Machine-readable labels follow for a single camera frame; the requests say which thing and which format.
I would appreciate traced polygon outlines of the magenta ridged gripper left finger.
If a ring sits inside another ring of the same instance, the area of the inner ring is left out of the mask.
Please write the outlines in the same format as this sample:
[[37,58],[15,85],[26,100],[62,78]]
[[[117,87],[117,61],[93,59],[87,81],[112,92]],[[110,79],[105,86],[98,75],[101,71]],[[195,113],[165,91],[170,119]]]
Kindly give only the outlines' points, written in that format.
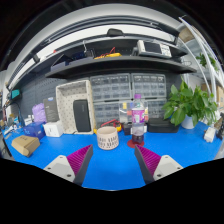
[[92,155],[93,145],[88,145],[68,156],[59,155],[44,170],[81,186]]

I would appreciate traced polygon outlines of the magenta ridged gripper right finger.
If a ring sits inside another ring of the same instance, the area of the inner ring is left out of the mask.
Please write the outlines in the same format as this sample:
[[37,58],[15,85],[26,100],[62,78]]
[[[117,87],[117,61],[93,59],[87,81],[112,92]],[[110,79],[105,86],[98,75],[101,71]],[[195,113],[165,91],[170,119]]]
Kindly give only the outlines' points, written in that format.
[[134,154],[145,184],[150,184],[182,169],[182,166],[169,155],[160,156],[140,145],[135,146]]

